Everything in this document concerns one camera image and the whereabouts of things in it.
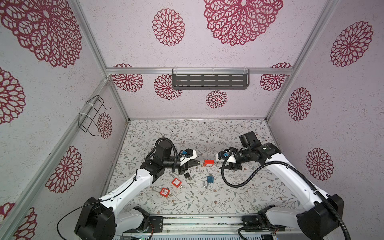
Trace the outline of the blue padlock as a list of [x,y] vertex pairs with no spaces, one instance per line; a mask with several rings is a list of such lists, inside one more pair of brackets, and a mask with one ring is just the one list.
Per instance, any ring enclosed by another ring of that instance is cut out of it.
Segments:
[[213,183],[214,183],[214,176],[212,174],[208,174],[207,178],[203,181],[203,186],[204,188],[208,188]]

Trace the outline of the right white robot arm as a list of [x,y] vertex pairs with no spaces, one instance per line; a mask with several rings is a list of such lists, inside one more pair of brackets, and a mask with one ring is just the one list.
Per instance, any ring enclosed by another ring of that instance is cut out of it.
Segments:
[[[241,188],[248,184],[257,173],[267,169],[277,176],[302,204],[302,210],[286,210],[270,205],[260,210],[254,217],[243,217],[243,226],[238,229],[244,239],[243,231],[273,231],[286,228],[298,229],[311,240],[322,240],[335,229],[341,228],[344,238],[351,239],[342,216],[344,200],[337,194],[329,195],[315,186],[297,170],[282,152],[272,143],[262,144],[254,132],[239,137],[241,149],[228,148],[216,154],[216,160],[223,161],[221,176],[231,188]],[[237,171],[243,163],[257,162],[260,166],[240,184],[232,184],[225,177],[225,170]]]

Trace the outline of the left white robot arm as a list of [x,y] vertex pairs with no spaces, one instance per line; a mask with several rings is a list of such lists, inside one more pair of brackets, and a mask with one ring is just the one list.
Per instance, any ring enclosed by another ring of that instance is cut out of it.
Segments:
[[140,207],[124,213],[124,207],[142,190],[159,179],[166,169],[183,175],[200,162],[192,149],[177,151],[173,142],[160,138],[133,176],[109,194],[89,198],[81,208],[74,233],[82,240],[112,240],[130,230],[144,231],[150,215]]

